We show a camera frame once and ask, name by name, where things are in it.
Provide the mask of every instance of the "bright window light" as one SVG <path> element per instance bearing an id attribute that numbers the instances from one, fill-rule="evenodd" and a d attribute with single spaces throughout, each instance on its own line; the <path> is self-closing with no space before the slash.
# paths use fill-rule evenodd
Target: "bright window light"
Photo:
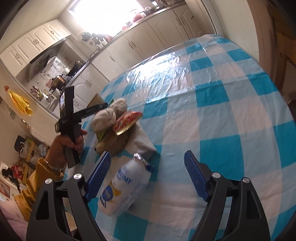
<path id="1" fill-rule="evenodd" d="M 115 36 L 126 22 L 132 21 L 128 13 L 134 9 L 144 10 L 137 0 L 80 0 L 69 12 L 90 34 Z"/>

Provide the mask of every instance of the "checkered tablecloth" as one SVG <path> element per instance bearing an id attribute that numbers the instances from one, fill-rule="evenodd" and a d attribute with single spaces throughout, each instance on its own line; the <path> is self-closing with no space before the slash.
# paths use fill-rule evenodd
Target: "checkered tablecloth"
<path id="1" fill-rule="evenodd" d="M 280 93 L 258 63 L 231 41 L 205 35 L 167 49 L 122 74 L 101 93 L 126 98 L 143 112 L 141 125 L 157 148 L 145 192 L 123 215 L 89 206 L 107 240 L 188 240 L 206 203 L 197 196 L 184 153 L 228 179 L 249 177 L 262 202 L 272 240 L 296 209 L 296 128 Z M 92 117 L 77 167 L 89 172 L 99 156 Z M 231 200 L 216 237 L 225 229 Z"/>

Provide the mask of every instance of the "mustard yellow jacket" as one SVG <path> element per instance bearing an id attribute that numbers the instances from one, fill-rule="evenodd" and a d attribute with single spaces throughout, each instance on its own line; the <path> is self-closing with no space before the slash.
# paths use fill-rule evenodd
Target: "mustard yellow jacket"
<path id="1" fill-rule="evenodd" d="M 27 179 L 27 190 L 23 190 L 20 195 L 15 196 L 15 201 L 27 222 L 30 219 L 38 192 L 48 178 L 54 181 L 61 181 L 63 174 L 48 167 L 45 160 L 40 158 L 37 162 L 36 170 Z"/>

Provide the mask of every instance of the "plastic bottle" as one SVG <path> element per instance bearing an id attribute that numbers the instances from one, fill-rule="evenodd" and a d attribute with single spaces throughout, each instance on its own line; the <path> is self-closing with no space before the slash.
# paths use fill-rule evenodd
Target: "plastic bottle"
<path id="1" fill-rule="evenodd" d="M 120 168 L 98 201 L 102 213 L 119 216 L 125 212 L 147 187 L 154 167 L 140 154 Z"/>

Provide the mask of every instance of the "pink clothing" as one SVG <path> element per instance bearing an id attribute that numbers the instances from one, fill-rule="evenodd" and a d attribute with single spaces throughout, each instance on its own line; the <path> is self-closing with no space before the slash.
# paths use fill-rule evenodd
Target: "pink clothing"
<path id="1" fill-rule="evenodd" d="M 0 209 L 16 234 L 26 241 L 28 223 L 14 200 L 0 201 Z"/>

